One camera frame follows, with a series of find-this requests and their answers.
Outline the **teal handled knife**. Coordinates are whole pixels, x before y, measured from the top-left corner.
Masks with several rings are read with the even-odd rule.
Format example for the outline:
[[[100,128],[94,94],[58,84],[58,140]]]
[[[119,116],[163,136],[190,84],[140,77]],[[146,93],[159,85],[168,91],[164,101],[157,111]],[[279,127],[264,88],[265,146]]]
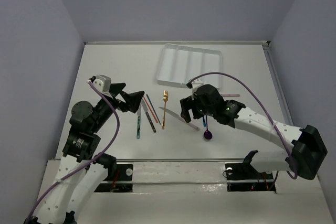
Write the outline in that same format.
[[[137,129],[136,129],[136,138],[140,138],[140,132],[141,132],[141,105],[139,105],[139,108],[137,110]]]

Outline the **pink handled knife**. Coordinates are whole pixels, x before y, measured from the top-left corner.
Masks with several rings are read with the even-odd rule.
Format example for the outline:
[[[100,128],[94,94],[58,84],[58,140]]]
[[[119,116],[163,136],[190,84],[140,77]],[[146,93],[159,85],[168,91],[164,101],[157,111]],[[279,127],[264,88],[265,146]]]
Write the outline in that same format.
[[[174,118],[180,120],[181,122],[183,122],[184,124],[186,124],[186,125],[192,127],[193,129],[195,129],[195,130],[197,130],[197,131],[200,130],[200,128],[199,128],[198,126],[194,125],[193,123],[187,123],[187,122],[185,122],[185,120],[184,120],[182,117],[180,117],[177,113],[175,113],[175,112],[173,112],[173,111],[171,111],[171,110],[169,110],[169,109],[165,109],[164,107],[161,107],[161,106],[160,106],[159,108],[160,108],[162,111],[165,110],[169,115],[171,115],[172,117],[174,117]]]

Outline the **pink handled silver spoon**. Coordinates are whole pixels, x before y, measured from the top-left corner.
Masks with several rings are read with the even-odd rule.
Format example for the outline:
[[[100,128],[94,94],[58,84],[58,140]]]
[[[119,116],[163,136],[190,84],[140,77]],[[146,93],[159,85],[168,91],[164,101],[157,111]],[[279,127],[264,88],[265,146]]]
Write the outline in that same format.
[[[240,94],[221,94],[222,97],[240,97]]]

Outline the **gold fork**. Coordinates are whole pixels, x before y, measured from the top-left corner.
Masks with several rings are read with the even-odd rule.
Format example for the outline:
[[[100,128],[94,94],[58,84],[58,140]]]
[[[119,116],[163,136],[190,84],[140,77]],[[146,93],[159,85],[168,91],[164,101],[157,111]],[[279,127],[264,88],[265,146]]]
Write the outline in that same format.
[[[165,129],[165,123],[166,123],[166,119],[165,119],[165,115],[166,115],[166,103],[169,99],[169,92],[167,90],[163,91],[163,101],[164,101],[164,109],[163,109],[163,122],[162,122],[162,129]]]

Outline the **blue chopstick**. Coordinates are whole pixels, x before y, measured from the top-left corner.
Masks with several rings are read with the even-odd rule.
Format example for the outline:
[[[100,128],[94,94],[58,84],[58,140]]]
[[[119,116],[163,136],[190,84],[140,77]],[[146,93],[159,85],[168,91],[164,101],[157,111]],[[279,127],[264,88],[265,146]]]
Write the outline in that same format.
[[[149,95],[146,94],[146,97],[147,97],[147,99],[148,99],[148,101],[149,101],[149,104],[150,104],[150,106],[151,106],[151,108],[152,108],[152,110],[153,110],[153,113],[154,113],[154,115],[155,115],[155,117],[156,117],[158,123],[161,125],[160,119],[159,119],[159,117],[158,117],[158,115],[157,115],[157,112],[156,112],[156,110],[155,110],[155,108],[154,108],[154,105],[153,105],[153,103],[152,103],[152,101],[151,101]]]

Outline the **dark patterned handle knife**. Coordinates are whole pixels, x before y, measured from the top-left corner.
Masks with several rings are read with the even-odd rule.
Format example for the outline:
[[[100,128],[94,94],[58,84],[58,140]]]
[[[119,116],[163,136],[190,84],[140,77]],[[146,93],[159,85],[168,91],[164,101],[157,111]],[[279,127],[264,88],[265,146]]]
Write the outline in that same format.
[[[151,127],[152,131],[153,131],[154,133],[156,133],[156,128],[155,128],[155,126],[154,126],[154,124],[153,124],[153,122],[152,122],[152,120],[151,120],[151,117],[150,117],[149,112],[148,112],[148,107],[146,106],[145,101],[142,100],[141,104],[142,104],[142,107],[143,107],[143,109],[144,109],[145,115],[146,115],[146,117],[147,117],[147,120],[148,120],[148,122],[149,122],[149,124],[150,124],[150,127]]]

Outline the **purple spoon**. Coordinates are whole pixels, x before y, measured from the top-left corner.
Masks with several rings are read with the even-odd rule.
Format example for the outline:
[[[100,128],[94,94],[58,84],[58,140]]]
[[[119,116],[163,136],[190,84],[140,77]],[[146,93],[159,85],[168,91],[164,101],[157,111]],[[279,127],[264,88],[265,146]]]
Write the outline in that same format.
[[[211,140],[213,135],[212,133],[209,131],[208,129],[208,119],[207,119],[207,115],[205,116],[205,120],[206,120],[206,127],[205,127],[205,132],[203,134],[204,139],[206,139],[207,141]]]

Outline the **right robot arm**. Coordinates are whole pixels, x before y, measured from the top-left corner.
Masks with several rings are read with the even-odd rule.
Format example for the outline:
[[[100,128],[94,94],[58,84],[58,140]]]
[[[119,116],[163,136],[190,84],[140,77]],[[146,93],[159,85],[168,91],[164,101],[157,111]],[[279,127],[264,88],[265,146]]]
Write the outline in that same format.
[[[181,99],[180,105],[181,117],[187,123],[207,115],[219,124],[252,133],[281,148],[275,152],[250,151],[241,166],[248,178],[263,172],[286,171],[313,180],[328,153],[314,126],[301,128],[271,121],[243,103],[225,100],[210,84]]]

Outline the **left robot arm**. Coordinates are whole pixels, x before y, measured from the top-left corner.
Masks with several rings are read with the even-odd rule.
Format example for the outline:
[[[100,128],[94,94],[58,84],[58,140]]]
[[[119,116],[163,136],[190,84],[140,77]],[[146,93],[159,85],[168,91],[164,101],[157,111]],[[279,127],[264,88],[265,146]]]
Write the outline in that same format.
[[[118,176],[116,158],[106,153],[120,129],[117,112],[136,113],[144,91],[128,94],[123,91],[125,83],[111,83],[99,76],[87,83],[101,99],[96,106],[80,101],[72,107],[71,127],[53,184],[37,200],[25,223],[77,223],[99,184]],[[97,133],[112,115],[117,122],[116,133],[96,153],[101,140]]]

